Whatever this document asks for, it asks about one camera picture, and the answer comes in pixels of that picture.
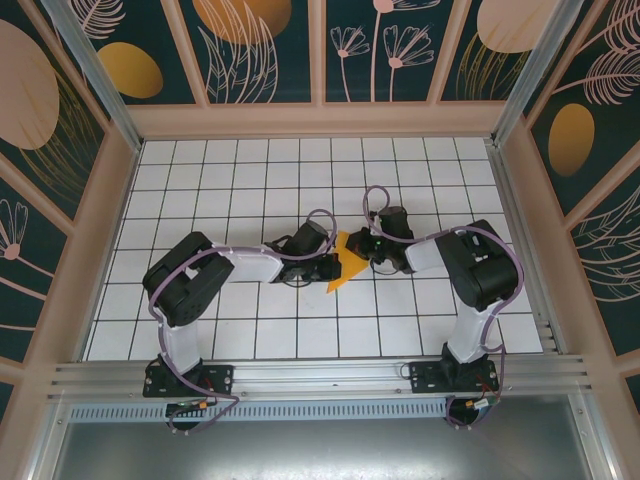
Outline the grey metal panel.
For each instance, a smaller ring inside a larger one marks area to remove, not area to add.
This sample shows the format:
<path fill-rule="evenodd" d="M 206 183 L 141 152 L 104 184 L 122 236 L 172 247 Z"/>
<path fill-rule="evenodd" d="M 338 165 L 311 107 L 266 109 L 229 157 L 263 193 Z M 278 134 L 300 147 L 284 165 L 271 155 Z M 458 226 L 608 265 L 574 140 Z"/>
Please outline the grey metal panel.
<path fill-rule="evenodd" d="M 54 480 L 594 480 L 566 425 L 456 431 L 437 419 L 76 424 Z"/>

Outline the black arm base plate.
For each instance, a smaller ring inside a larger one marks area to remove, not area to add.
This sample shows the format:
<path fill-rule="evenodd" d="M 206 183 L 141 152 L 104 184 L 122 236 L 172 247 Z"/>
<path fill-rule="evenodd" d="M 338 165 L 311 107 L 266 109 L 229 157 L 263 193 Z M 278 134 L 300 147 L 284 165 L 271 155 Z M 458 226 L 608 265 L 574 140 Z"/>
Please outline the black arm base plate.
<path fill-rule="evenodd" d="M 196 365 L 184 378 L 208 392 L 231 394 L 234 377 L 232 365 Z M 178 398 L 202 396 L 181 382 L 164 363 L 154 363 L 145 369 L 142 390 L 145 398 Z"/>
<path fill-rule="evenodd" d="M 409 380 L 415 394 L 480 394 L 483 389 L 499 389 L 496 367 L 490 360 L 452 368 L 445 367 L 440 361 L 411 362 Z"/>

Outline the aluminium corner post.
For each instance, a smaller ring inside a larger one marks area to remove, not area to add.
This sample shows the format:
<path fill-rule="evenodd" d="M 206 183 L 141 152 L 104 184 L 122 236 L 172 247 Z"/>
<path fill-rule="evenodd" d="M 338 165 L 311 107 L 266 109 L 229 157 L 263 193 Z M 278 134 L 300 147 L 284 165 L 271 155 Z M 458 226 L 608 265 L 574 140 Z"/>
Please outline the aluminium corner post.
<path fill-rule="evenodd" d="M 92 40 L 107 40 L 126 17 L 124 0 L 38 0 L 93 86 L 128 146 L 138 153 L 141 137 Z"/>
<path fill-rule="evenodd" d="M 559 0 L 552 11 L 490 134 L 491 146 L 496 150 L 502 147 L 520 119 L 524 108 L 576 22 L 583 3 L 584 0 Z"/>

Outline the yellow paper sheet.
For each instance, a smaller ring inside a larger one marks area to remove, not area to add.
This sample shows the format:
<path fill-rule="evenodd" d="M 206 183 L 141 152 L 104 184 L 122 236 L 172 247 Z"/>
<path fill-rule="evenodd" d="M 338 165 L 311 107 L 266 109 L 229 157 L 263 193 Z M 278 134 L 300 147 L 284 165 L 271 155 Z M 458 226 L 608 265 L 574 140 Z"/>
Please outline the yellow paper sheet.
<path fill-rule="evenodd" d="M 326 291 L 327 294 L 334 292 L 369 267 L 367 260 L 360 258 L 347 248 L 348 238 L 349 233 L 344 231 L 338 232 L 334 252 L 338 254 L 338 260 L 341 264 L 341 275 L 338 279 L 329 282 Z"/>

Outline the aluminium side rail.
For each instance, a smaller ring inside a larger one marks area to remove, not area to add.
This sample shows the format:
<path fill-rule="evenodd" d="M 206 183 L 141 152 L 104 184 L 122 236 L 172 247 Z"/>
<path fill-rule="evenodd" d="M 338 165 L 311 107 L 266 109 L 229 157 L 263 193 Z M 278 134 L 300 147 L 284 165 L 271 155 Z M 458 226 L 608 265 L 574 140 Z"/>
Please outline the aluminium side rail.
<path fill-rule="evenodd" d="M 524 268 L 525 286 L 532 307 L 534 322 L 545 354 L 567 354 L 566 342 L 561 332 L 549 289 L 542 274 L 541 265 L 529 231 L 524 210 L 520 205 L 515 184 L 501 151 L 492 145 L 487 147 L 489 162 L 503 204 L 513 244 Z"/>

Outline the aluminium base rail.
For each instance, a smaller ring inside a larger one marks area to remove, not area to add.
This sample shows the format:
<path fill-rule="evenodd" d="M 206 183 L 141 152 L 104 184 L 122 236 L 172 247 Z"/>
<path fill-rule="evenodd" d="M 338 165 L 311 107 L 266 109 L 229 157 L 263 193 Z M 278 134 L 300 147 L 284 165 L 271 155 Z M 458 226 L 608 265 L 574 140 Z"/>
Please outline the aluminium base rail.
<path fill-rule="evenodd" d="M 409 358 L 234 361 L 232 394 L 244 401 L 407 398 Z M 66 402 L 141 402 L 145 361 L 59 364 L 45 392 Z M 593 386 L 578 355 L 511 354 L 504 396 L 563 395 Z"/>

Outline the aluminium frame leg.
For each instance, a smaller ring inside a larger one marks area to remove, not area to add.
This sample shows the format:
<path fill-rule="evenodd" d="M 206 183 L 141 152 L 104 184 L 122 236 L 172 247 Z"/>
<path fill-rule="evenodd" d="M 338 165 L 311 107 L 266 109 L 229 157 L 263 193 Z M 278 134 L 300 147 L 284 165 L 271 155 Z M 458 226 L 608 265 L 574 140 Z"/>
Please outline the aluminium frame leg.
<path fill-rule="evenodd" d="M 67 403 L 47 404 L 27 457 L 23 480 L 53 480 L 70 418 Z"/>
<path fill-rule="evenodd" d="M 568 396 L 593 480 L 623 480 L 617 456 L 592 394 Z"/>

